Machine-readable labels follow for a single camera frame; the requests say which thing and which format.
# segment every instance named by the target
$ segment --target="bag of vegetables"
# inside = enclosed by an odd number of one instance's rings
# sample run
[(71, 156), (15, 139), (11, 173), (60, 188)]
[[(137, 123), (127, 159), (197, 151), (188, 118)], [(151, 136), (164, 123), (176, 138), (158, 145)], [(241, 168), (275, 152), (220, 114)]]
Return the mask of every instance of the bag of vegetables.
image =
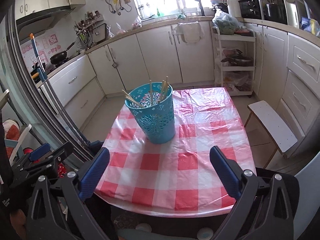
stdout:
[(217, 9), (212, 22), (214, 26), (219, 28), (220, 34), (233, 35), (235, 31), (240, 29), (238, 20), (220, 9)]

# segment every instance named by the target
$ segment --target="range hood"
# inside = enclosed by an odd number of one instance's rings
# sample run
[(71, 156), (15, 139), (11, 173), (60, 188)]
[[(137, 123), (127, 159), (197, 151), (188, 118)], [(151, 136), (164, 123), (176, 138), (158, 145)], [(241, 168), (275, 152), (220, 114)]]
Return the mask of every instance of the range hood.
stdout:
[(31, 13), (16, 20), (20, 44), (30, 40), (30, 33), (36, 37), (51, 29), (71, 11), (71, 6), (61, 6)]

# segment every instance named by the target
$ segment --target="stool leg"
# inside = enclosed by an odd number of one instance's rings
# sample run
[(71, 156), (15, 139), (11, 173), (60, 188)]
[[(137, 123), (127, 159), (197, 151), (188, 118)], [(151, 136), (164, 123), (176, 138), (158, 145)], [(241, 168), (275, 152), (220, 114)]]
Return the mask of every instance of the stool leg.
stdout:
[(271, 154), (269, 160), (267, 161), (267, 163), (266, 163), (266, 164), (264, 165), (264, 167), (263, 167), (264, 169), (269, 165), (269, 163), (271, 162), (273, 156), (276, 154), (277, 150), (278, 150), (278, 147), (276, 147), (276, 149), (275, 149), (275, 150), (273, 151), (273, 153)]
[(252, 115), (252, 112), (250, 111), (250, 114), (249, 114), (249, 116), (248, 116), (248, 119), (247, 119), (247, 121), (245, 121), (244, 128), (247, 126), (247, 124), (248, 124), (248, 122), (249, 122), (249, 120), (250, 120), (250, 118), (251, 118), (251, 115)]

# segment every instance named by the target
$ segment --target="white kettle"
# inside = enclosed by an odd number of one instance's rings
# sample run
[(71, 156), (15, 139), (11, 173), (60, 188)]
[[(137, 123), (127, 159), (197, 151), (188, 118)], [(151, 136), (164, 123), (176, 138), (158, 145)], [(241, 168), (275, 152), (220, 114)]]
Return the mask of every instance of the white kettle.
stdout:
[(233, 17), (242, 17), (238, 0), (227, 0), (229, 14)]

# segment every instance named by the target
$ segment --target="electrical outlet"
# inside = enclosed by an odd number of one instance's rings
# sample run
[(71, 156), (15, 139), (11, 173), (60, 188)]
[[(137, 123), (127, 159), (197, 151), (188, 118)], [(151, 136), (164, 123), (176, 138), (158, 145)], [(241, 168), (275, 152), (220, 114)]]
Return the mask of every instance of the electrical outlet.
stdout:
[(125, 4), (128, 4), (129, 2), (131, 2), (130, 0), (124, 0)]

